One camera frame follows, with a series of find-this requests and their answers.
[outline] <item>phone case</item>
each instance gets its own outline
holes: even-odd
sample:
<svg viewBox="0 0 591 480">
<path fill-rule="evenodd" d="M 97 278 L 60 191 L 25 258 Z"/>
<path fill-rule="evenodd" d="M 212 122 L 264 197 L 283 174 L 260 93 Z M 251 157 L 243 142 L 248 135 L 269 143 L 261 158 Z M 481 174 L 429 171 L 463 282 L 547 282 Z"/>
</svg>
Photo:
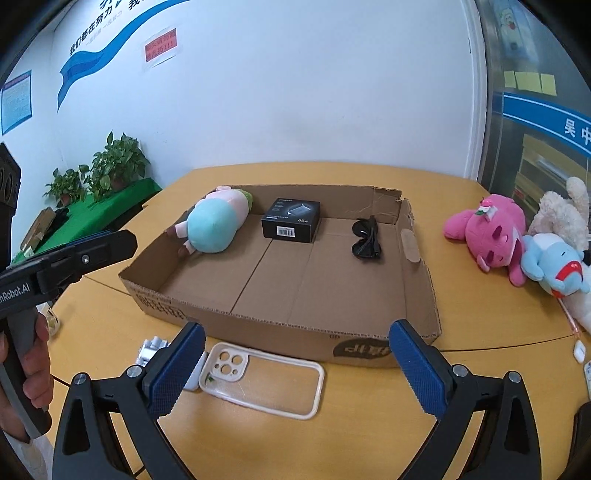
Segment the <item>phone case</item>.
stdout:
<svg viewBox="0 0 591 480">
<path fill-rule="evenodd" d="M 201 389 L 243 407 L 298 420 L 318 411 L 324 369 L 230 343 L 216 344 L 199 376 Z"/>
</svg>

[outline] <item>flower pot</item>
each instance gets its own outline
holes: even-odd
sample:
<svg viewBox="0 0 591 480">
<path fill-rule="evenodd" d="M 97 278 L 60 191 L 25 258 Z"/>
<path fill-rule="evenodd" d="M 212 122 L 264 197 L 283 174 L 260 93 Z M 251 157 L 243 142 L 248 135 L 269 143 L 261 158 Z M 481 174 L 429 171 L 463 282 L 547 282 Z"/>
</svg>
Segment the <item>flower pot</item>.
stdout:
<svg viewBox="0 0 591 480">
<path fill-rule="evenodd" d="M 111 190 L 113 192 L 120 192 L 129 185 L 128 181 L 120 179 L 119 177 L 111 178 Z"/>
<path fill-rule="evenodd" d="M 69 193 L 62 193 L 60 195 L 60 202 L 62 207 L 67 207 L 72 203 L 72 196 Z"/>
</svg>

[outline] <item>cardboard box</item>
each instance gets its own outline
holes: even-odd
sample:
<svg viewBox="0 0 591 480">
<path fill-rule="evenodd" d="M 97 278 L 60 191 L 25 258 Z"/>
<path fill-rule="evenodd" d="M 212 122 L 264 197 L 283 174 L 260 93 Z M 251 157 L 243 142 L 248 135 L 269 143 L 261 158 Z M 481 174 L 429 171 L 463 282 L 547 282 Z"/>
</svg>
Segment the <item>cardboard box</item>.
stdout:
<svg viewBox="0 0 591 480">
<path fill-rule="evenodd" d="M 56 213 L 49 207 L 43 209 L 37 215 L 37 218 L 35 218 L 35 221 L 21 242 L 21 252 L 26 252 L 29 248 L 35 251 L 55 217 Z"/>
<path fill-rule="evenodd" d="M 277 199 L 262 218 L 262 234 L 266 238 L 309 244 L 319 220 L 318 202 Z"/>
<path fill-rule="evenodd" d="M 146 313 L 209 336 L 296 358 L 395 367 L 388 331 L 406 318 L 427 342 L 440 334 L 427 266 L 413 215 L 399 190 L 331 185 L 249 185 L 251 214 L 219 254 L 180 261 L 182 240 L 162 233 L 120 273 Z M 276 198 L 320 202 L 311 244 L 265 238 L 261 218 Z M 189 212 L 178 220 L 185 220 Z M 352 225 L 375 215 L 380 260 L 351 253 Z"/>
</svg>

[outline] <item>stuffed animal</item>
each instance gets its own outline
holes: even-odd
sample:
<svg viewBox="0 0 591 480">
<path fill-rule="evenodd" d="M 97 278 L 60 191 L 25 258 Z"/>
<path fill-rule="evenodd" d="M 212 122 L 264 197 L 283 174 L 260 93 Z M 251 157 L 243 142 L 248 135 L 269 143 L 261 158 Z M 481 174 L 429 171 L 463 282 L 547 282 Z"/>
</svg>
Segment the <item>stuffed animal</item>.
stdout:
<svg viewBox="0 0 591 480">
<path fill-rule="evenodd" d="M 525 253 L 521 257 L 521 269 L 529 278 L 540 282 L 545 291 L 557 299 L 578 290 L 591 291 L 583 279 L 583 251 L 576 251 L 555 233 L 526 235 L 523 241 Z"/>
<path fill-rule="evenodd" d="M 516 287 L 526 280 L 519 266 L 524 233 L 523 210 L 512 199 L 497 194 L 483 199 L 478 210 L 453 215 L 443 227 L 446 238 L 466 241 L 483 272 L 507 267 L 509 280 Z"/>
<path fill-rule="evenodd" d="M 585 182 L 577 177 L 566 181 L 566 191 L 571 200 L 565 200 L 556 192 L 546 192 L 540 200 L 528 235 L 555 233 L 575 250 L 587 250 L 589 221 L 589 195 Z"/>
<path fill-rule="evenodd" d="M 583 280 L 591 285 L 591 267 L 584 262 L 582 267 Z M 591 333 L 591 294 L 576 291 L 562 301 L 572 317 Z"/>
<path fill-rule="evenodd" d="M 589 195 L 585 182 L 577 177 L 566 181 L 566 191 L 571 200 L 555 192 L 546 192 L 540 200 L 540 209 L 531 222 L 528 233 L 548 232 L 560 236 L 576 250 L 587 250 L 589 242 Z M 591 285 L 589 259 L 581 264 L 583 280 Z M 562 299 L 565 308 L 588 332 L 591 332 L 591 294 L 576 291 Z"/>
<path fill-rule="evenodd" d="M 218 187 L 195 204 L 184 222 L 168 227 L 173 238 L 187 238 L 179 249 L 180 258 L 192 253 L 224 251 L 234 239 L 252 208 L 252 195 L 244 190 Z"/>
</svg>

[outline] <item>cable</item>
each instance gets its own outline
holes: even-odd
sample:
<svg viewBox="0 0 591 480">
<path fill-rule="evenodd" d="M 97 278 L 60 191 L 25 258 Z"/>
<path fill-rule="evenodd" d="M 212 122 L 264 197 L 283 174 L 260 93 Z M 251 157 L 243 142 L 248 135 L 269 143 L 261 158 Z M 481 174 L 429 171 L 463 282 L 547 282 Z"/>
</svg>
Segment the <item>cable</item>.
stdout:
<svg viewBox="0 0 591 480">
<path fill-rule="evenodd" d="M 144 467 L 144 466 L 142 465 L 142 468 L 140 468 L 140 469 L 139 469 L 137 472 L 135 472 L 135 473 L 134 473 L 134 478 L 138 478 L 138 477 L 139 477 L 139 475 L 140 475 L 141 473 L 143 473 L 145 470 L 146 470 L 146 467 Z"/>
<path fill-rule="evenodd" d="M 70 384 L 68 382 L 64 382 L 61 378 L 57 378 L 55 375 L 52 375 L 52 377 L 53 377 L 53 380 L 55 380 L 56 382 L 59 382 L 62 385 L 65 385 L 68 388 L 70 388 Z"/>
</svg>

